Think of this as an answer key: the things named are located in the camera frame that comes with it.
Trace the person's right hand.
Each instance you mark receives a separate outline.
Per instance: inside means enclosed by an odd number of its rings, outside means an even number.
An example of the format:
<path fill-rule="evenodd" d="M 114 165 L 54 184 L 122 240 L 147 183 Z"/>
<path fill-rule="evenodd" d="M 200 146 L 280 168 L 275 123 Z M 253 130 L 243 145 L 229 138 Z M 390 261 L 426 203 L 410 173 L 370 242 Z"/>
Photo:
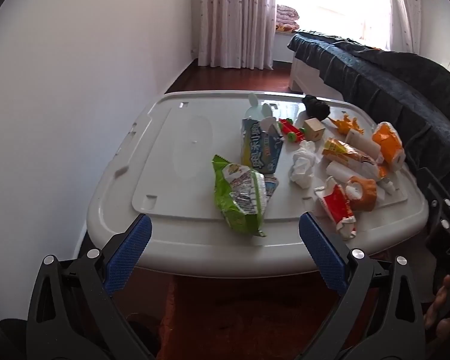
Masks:
<path fill-rule="evenodd" d="M 444 341 L 450 335 L 450 318 L 438 320 L 439 312 L 444 307 L 450 290 L 450 275 L 443 279 L 442 286 L 436 293 L 435 299 L 424 315 L 424 328 L 432 329 L 439 341 Z"/>

